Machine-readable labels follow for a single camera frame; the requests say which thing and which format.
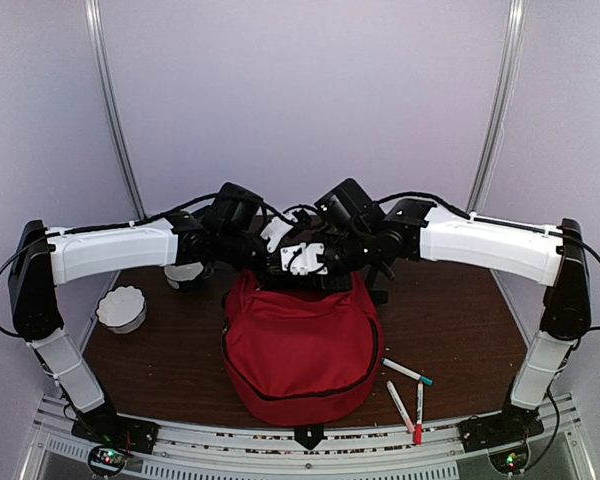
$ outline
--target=white marker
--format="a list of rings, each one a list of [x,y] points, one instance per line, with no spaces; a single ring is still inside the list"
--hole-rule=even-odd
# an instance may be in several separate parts
[[[413,443],[422,445],[422,403],[424,401],[424,387],[418,382],[418,409],[416,410],[416,433],[413,435]]]
[[[396,390],[396,387],[391,380],[387,382],[387,389],[389,390],[389,395],[391,395],[391,398],[393,399],[393,403],[396,404],[398,413],[402,417],[404,424],[407,426],[407,431],[413,434],[416,431],[416,429],[413,427],[413,422],[409,418],[407,409],[405,408],[404,403],[402,403],[402,399],[398,395],[398,391]]]
[[[388,358],[383,358],[382,364],[385,367],[389,367],[389,368],[395,370],[396,372],[406,375],[409,378],[413,378],[417,382],[422,382],[425,385],[427,385],[428,387],[433,385],[433,380],[431,380],[430,378],[424,377],[424,376],[420,375],[418,372],[414,372],[413,370],[409,370],[407,367],[403,367],[399,363],[392,362]]]

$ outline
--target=brown wooden surface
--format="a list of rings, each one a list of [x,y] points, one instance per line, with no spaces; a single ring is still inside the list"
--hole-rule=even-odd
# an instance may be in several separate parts
[[[451,263],[400,262],[379,307],[386,356],[434,380],[425,387],[424,418],[501,408],[525,345],[491,274]],[[118,285],[146,296],[145,323],[128,335],[97,326],[85,352],[122,413],[210,425],[259,427],[240,403],[220,352],[222,294],[236,274],[220,267],[193,293],[168,286],[162,269],[125,271]],[[415,414],[416,383],[381,367],[366,404],[334,426],[400,422],[385,383],[393,380]]]

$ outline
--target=lavender wall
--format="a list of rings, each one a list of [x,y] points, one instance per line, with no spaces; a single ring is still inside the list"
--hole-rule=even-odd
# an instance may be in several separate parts
[[[132,216],[98,88],[81,2],[0,1],[0,264],[29,219],[79,225]],[[59,289],[74,337],[106,280]],[[4,283],[0,319],[9,325]],[[48,386],[24,343],[0,335],[0,478],[13,477]]]
[[[507,0],[101,3],[149,211],[228,180],[310,202],[346,176],[466,203]]]
[[[515,98],[486,201],[490,215],[577,219],[600,252],[600,2],[531,2]],[[590,258],[593,323],[600,268]],[[542,289],[501,275],[523,330],[538,327]],[[570,390],[600,461],[600,333],[588,335],[558,387]]]

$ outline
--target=red backpack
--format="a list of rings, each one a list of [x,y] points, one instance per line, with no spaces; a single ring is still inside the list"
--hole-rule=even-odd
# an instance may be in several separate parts
[[[226,300],[222,351],[247,409],[279,426],[337,420],[360,407],[384,350],[376,308],[360,274],[353,288],[313,300],[259,289],[243,271]]]

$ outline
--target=white robot arm segment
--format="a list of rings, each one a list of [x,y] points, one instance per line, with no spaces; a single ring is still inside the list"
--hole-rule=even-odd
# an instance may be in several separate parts
[[[420,231],[420,257],[500,270],[553,286],[562,256],[563,240],[518,228],[460,218],[443,208],[432,208]],[[534,227],[557,232],[551,225]]]
[[[176,261],[178,236],[173,225],[160,219],[142,227],[61,235],[49,238],[53,280],[62,285],[96,273],[142,266],[165,266]],[[63,232],[50,228],[49,232]]]

